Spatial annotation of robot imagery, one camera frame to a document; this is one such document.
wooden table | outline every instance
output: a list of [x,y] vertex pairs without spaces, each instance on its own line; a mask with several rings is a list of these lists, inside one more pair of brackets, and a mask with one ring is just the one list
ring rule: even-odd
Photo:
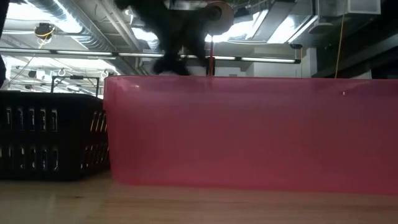
[[0,223],[397,224],[398,196],[131,187],[106,174],[0,182]]

